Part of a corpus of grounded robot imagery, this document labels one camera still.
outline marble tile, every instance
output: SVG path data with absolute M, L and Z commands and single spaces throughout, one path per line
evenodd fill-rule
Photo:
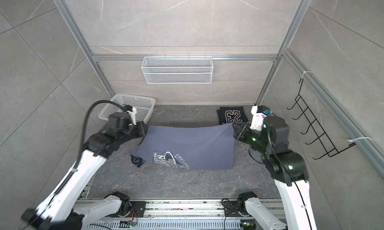
M 0 13 L 0 33 L 11 29 L 12 26 L 9 24 L 7 19 Z
M 218 125 L 218 106 L 155 106 L 151 125 L 203 127 Z M 278 190 L 263 165 L 248 155 L 248 147 L 238 144 L 234 168 L 224 171 L 180 171 L 145 163 L 137 168 L 130 152 L 141 139 L 121 146 L 99 169 L 89 191 L 90 198 L 121 191 L 134 198 L 236 197 L 254 191 L 260 198 L 278 198 Z
M 104 91 L 103 84 L 86 59 L 63 81 L 63 86 L 85 111 L 99 100 Z
M 265 80 L 272 61 L 214 61 L 212 80 Z
M 384 49 L 312 9 L 290 48 L 384 149 Z
M 210 84 L 147 84 L 146 81 L 110 81 L 116 93 L 153 97 L 161 105 L 250 105 L 263 80 L 213 81 Z
M 312 0 L 310 6 L 384 47 L 382 0 Z
M 110 100 L 111 97 L 108 95 L 107 91 L 103 91 L 103 93 L 101 94 L 99 100 Z M 102 104 L 98 104 L 92 111 L 91 113 L 91 118 L 92 120 L 96 123 L 96 125 L 101 128 L 102 126 L 104 126 L 107 121 L 106 120 L 103 120 L 103 119 L 100 119 L 99 118 L 99 114 L 101 112 L 101 110 L 105 107 L 105 103 L 102 103 Z
M 17 229 L 75 138 L 84 110 L 58 86 L 0 147 L 1 229 Z
M 93 46 L 276 46 L 300 0 L 65 1 Z
M 145 81 L 141 61 L 103 61 L 100 66 L 109 80 Z M 271 61 L 214 61 L 213 80 L 265 80 Z
M 323 155 L 325 153 L 323 147 L 319 141 L 311 145 L 305 144 L 316 138 L 314 132 L 310 130 L 305 135 L 301 134 L 300 132 L 305 132 L 308 127 L 308 122 L 304 117 L 296 121 L 292 119 L 301 113 L 297 106 L 292 110 L 286 109 L 295 102 L 295 96 L 300 88 L 299 79 L 300 74 L 296 73 L 288 62 L 283 61 L 270 90 L 286 116 L 341 228 L 380 229 L 383 218 L 380 209 L 384 203 L 380 197 L 384 188 L 383 178 L 357 146 L 333 157 L 325 156 L 319 160 L 312 158 Z M 349 136 L 305 83 L 301 89 L 301 96 L 338 150 L 348 146 L 346 140 Z
M 58 9 L 16 27 L 59 81 L 85 58 Z
M 24 23 L 55 7 L 52 0 L 0 0 L 0 12 L 12 26 Z
M 94 54 L 277 54 L 275 46 L 91 46 Z
M 59 81 L 14 29 L 0 34 L 0 145 Z
M 142 61 L 102 61 L 99 65 L 109 80 L 145 81 L 141 70 Z
M 98 126 L 94 122 L 89 121 L 87 125 L 85 139 L 88 139 L 88 137 L 90 137 L 91 135 L 95 134 L 98 131 L 99 131 Z M 51 176 L 45 183 L 43 189 L 41 190 L 39 196 L 37 197 L 35 203 L 33 204 L 33 207 L 37 207 L 55 189 L 55 187 L 59 184 L 61 179 L 63 179 L 65 174 L 68 172 L 68 170 L 71 168 L 73 163 L 76 161 L 77 154 L 79 151 L 80 134 L 81 132 L 79 131 L 75 139 L 72 141 L 71 145 L 65 151 L 63 157 L 60 159 L 55 170 L 52 172 Z

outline white plastic basket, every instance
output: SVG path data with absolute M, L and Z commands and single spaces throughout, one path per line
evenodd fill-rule
M 153 112 L 153 107 L 155 106 L 156 100 L 150 97 L 142 97 L 128 94 L 116 94 L 111 99 L 112 102 L 116 102 L 119 105 L 130 105 L 137 108 L 136 121 L 144 121 L 147 123 L 149 117 Z M 109 115 L 121 112 L 121 110 L 112 104 L 107 104 L 99 114 L 99 118 L 108 121 Z
M 141 69 L 148 84 L 211 83 L 214 70 L 208 56 L 147 56 Z

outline gray marble wall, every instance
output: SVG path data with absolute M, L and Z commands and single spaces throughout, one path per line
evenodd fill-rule
M 310 192 L 311 202 L 316 209 L 314 210 L 316 223 L 318 225 L 331 224 L 333 214 L 337 218 L 338 223 L 333 222 L 332 227 L 318 229 L 340 229 L 340 226 L 342 229 L 352 230 L 381 229 L 384 217 L 381 211 L 382 204 L 384 204 L 382 198 L 384 179 L 357 146 L 333 157 L 324 156 L 319 160 L 313 159 L 325 154 L 324 148 L 319 140 L 310 145 L 305 144 L 316 139 L 314 131 L 309 129 L 308 133 L 303 135 L 301 132 L 304 133 L 308 128 L 308 121 L 304 116 L 293 120 L 293 118 L 299 117 L 302 111 L 297 105 L 292 110 L 287 109 L 295 103 L 295 97 L 300 88 L 299 79 L 300 74 L 283 59 L 270 86 L 271 95 L 266 95 L 263 104 L 268 104 L 270 98 L 276 100 L 295 139 L 290 140 L 290 148 L 303 153 L 302 156 L 305 158 L 307 166 L 314 174 L 310 175 Z M 306 83 L 302 86 L 301 96 L 314 114 L 306 111 L 309 120 L 313 121 L 314 116 L 318 118 L 338 150 L 347 147 L 349 136 Z M 305 109 L 303 101 L 298 102 Z M 317 123 L 314 124 L 314 128 L 320 134 L 322 133 Z M 321 139 L 324 146 L 331 150 L 331 143 L 327 138 L 323 136 Z
M 276 54 L 300 0 L 65 0 L 95 54 Z M 116 93 L 158 104 L 250 104 L 271 62 L 214 62 L 211 84 L 146 83 L 101 62 Z
M 1 229 L 20 228 L 24 210 L 54 189 L 76 157 L 85 110 L 106 97 L 84 58 L 52 0 L 0 0 Z
M 291 50 L 384 149 L 382 0 L 313 0 Z

